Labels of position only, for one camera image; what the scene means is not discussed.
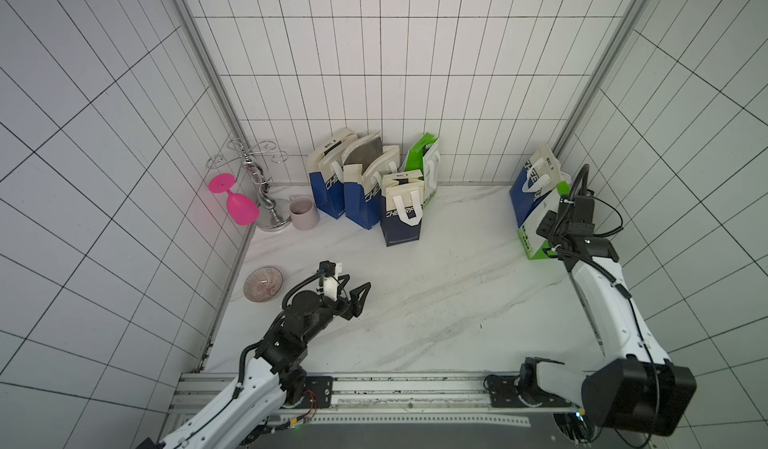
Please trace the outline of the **green white bag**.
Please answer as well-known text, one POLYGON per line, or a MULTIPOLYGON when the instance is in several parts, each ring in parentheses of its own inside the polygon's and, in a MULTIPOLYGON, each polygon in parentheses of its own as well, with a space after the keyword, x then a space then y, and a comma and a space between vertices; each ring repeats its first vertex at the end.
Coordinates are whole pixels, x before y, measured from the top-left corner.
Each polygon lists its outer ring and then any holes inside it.
POLYGON ((427 205, 433 198, 438 185, 441 155, 438 147, 439 137, 425 133, 408 151, 403 165, 404 171, 420 170, 425 183, 427 205))
POLYGON ((549 211, 557 213, 560 199, 564 195, 568 195, 569 192, 570 187, 567 182, 558 183, 555 189, 540 199, 523 224, 518 228, 518 237, 529 260, 544 260, 548 258, 548 231, 545 231, 544 236, 540 236, 537 234, 537 229, 549 211))

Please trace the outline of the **blue cheerful bag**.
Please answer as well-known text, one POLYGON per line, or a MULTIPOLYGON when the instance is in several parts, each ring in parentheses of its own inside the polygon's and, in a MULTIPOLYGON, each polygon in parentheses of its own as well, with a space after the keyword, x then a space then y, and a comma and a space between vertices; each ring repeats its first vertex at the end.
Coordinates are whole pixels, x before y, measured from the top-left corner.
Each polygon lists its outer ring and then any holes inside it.
POLYGON ((396 173, 400 147, 384 145, 381 134, 355 140, 342 154, 345 214, 370 230, 381 218, 380 194, 385 175, 396 173))
POLYGON ((345 211, 342 155, 357 139, 356 133, 342 128, 307 159, 315 206, 334 219, 339 219, 345 211))

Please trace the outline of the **blue Cheerful bag front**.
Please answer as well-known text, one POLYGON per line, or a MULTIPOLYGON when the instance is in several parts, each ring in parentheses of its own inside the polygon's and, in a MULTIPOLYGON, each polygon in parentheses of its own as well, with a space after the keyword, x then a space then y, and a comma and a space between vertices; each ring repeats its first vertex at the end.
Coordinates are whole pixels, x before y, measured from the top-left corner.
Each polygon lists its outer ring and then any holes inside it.
POLYGON ((334 219, 339 219, 345 211, 342 155, 357 139, 356 133, 342 128, 307 159, 315 206, 334 219))

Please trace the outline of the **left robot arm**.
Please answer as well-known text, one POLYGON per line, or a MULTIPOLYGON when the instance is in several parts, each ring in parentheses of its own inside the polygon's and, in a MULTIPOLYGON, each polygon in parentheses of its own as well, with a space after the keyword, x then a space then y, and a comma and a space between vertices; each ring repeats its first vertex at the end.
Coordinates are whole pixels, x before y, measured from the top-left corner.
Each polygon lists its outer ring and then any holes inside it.
POLYGON ((334 319, 359 317, 371 290, 366 282, 350 291, 350 277, 320 269, 289 290, 267 332, 240 354, 237 377, 198 414, 140 448, 235 448, 284 405, 305 393, 301 367, 308 345, 334 319))

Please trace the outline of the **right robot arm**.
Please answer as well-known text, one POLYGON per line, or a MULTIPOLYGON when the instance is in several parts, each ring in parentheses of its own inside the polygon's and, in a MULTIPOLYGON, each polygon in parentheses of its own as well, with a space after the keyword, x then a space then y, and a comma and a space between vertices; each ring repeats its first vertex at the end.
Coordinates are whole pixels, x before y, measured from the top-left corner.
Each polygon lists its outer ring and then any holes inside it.
POLYGON ((564 264, 600 353, 585 369, 528 357, 516 390, 530 406, 564 399, 601 428, 668 437, 695 394, 696 380, 689 368, 671 361, 644 322, 612 243, 594 233, 594 202, 584 191, 561 197, 536 232, 564 264))

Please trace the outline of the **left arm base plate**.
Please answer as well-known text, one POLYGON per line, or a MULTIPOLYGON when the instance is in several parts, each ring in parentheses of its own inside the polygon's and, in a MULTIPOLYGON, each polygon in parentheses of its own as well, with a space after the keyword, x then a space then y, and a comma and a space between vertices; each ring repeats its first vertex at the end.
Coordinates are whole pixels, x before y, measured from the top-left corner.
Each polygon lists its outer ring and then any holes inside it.
POLYGON ((334 378, 331 376, 306 376, 288 386, 285 409, 327 409, 331 406, 334 378))

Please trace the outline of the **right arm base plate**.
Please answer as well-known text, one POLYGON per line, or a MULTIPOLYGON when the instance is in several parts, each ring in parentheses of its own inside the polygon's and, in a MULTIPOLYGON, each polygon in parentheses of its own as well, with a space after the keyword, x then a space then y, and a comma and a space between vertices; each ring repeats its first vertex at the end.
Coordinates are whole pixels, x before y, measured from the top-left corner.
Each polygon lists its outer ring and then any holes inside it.
POLYGON ((518 377, 489 374, 483 380, 483 387, 490 398, 492 408, 557 409, 569 410, 572 405, 557 396, 521 395, 516 385, 518 377))

